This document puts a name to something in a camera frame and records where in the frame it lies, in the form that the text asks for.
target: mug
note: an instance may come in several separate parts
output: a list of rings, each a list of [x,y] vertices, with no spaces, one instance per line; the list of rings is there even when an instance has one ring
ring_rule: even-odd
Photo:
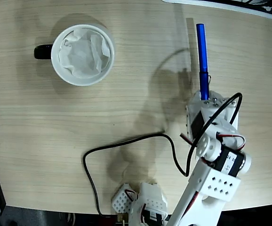
[[[78,78],[73,76],[70,70],[61,66],[60,60],[58,57],[58,53],[60,51],[60,47],[64,38],[69,33],[73,32],[75,29],[80,29],[80,28],[88,28],[97,33],[100,33],[105,38],[110,48],[110,61],[107,64],[106,68],[100,74],[91,78]],[[37,46],[34,49],[33,53],[36,59],[39,59],[39,60],[50,59],[55,72],[58,74],[58,76],[60,76],[61,79],[63,79],[67,83],[75,85],[75,86],[90,86],[95,83],[98,83],[109,74],[115,60],[115,42],[111,33],[100,24],[78,24],[78,25],[69,27],[63,32],[61,32],[53,44]]]

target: wood grain surface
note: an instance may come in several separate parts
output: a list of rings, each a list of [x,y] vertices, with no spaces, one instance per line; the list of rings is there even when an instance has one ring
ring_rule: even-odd
[[[74,24],[100,23],[116,42],[111,73],[90,87],[62,81],[33,49]],[[10,206],[96,213],[81,164],[92,148],[165,130],[185,165],[184,108],[198,89],[195,24],[204,23],[211,90],[242,92],[239,131],[250,171],[226,210],[272,204],[272,20],[161,0],[0,0],[0,181]],[[177,204],[187,178],[153,138],[87,159],[102,212],[130,182],[157,182]]]

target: white plastic part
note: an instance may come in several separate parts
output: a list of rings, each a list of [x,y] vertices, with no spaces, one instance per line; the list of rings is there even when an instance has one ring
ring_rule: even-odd
[[[240,173],[245,174],[248,172],[250,166],[251,166],[251,162],[252,162],[252,158],[250,155],[248,155],[247,153],[243,152],[243,154],[245,155],[245,162],[243,164],[243,166],[240,169]]]
[[[210,139],[204,134],[197,146],[197,156],[204,157],[207,161],[214,161],[221,153],[221,142],[217,139]]]
[[[144,223],[141,223],[141,211],[144,205],[144,210],[150,211],[151,215],[156,213],[162,215],[163,221],[168,216],[167,200],[158,185],[141,183],[138,199],[132,202],[131,205],[131,211],[128,216],[128,225],[145,225]]]
[[[117,213],[129,213],[131,210],[132,201],[128,198],[126,190],[132,191],[129,184],[123,184],[112,199],[112,207]]]
[[[272,19],[272,14],[269,14],[269,13],[264,13],[264,12],[260,12],[260,11],[249,9],[249,8],[231,6],[228,4],[216,3],[216,2],[211,2],[211,1],[204,1],[204,0],[162,0],[162,1],[169,2],[169,3],[181,3],[181,4],[188,4],[188,5],[227,9],[227,10],[231,10],[231,11],[248,13],[248,14],[262,16],[262,17]]]
[[[229,202],[240,185],[240,179],[217,171],[199,160],[191,177],[196,191],[210,197]]]
[[[216,226],[227,201],[235,194],[240,179],[219,172],[199,160],[167,226]]]
[[[209,149],[209,145],[210,145],[210,137],[204,134],[197,145],[197,151],[196,151],[197,156],[200,158],[203,157],[206,154],[207,150]]]

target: tissue paper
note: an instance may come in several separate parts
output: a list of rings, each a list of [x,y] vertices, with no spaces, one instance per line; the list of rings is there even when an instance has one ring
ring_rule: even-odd
[[[111,54],[101,34],[81,28],[64,38],[58,56],[61,66],[69,69],[73,76],[91,78],[105,69]]]

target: red wire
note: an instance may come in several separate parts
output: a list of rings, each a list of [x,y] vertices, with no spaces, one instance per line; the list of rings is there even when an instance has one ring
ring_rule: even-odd
[[[187,211],[192,207],[194,201],[195,201],[196,198],[198,197],[198,194],[199,194],[199,192],[196,192],[196,193],[194,194],[194,196],[193,196],[191,202],[187,205],[186,210],[185,210],[184,214],[182,215],[182,217],[184,217],[184,215],[187,213]]]
[[[192,145],[192,141],[190,141],[190,139],[187,138],[187,136],[184,133],[180,134],[180,137],[185,140],[188,144]]]
[[[243,147],[245,146],[245,139],[243,136],[240,135],[234,135],[234,134],[218,134],[217,137],[240,137],[243,139],[244,143],[238,148],[236,149],[237,151],[240,151],[241,149],[243,149]]]

